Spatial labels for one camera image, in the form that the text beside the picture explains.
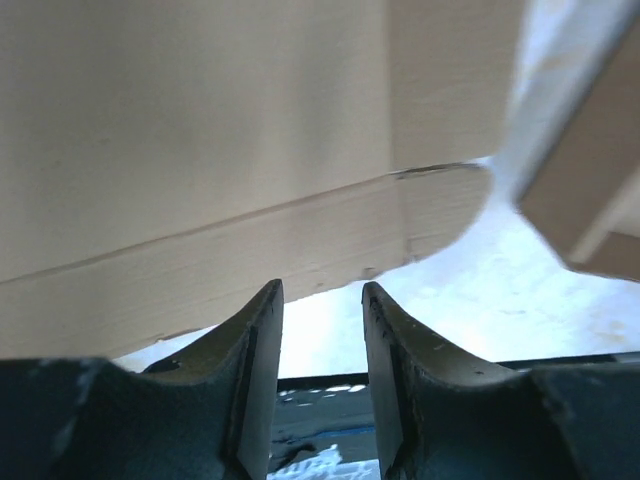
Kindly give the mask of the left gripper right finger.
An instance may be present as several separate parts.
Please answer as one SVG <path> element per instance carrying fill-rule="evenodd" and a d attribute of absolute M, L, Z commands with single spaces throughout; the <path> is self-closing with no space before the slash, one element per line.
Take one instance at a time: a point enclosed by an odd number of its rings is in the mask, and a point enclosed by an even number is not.
<path fill-rule="evenodd" d="M 362 290 L 369 386 L 386 479 L 635 479 L 639 368 L 511 369 Z"/>

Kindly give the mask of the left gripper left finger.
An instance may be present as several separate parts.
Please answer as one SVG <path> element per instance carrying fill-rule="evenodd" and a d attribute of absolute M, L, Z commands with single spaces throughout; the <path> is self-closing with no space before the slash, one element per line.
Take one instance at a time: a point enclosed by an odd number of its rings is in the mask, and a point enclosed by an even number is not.
<path fill-rule="evenodd" d="M 5 479 L 263 479 L 283 327 L 280 280 L 140 373 L 98 357 L 1 364 Z"/>

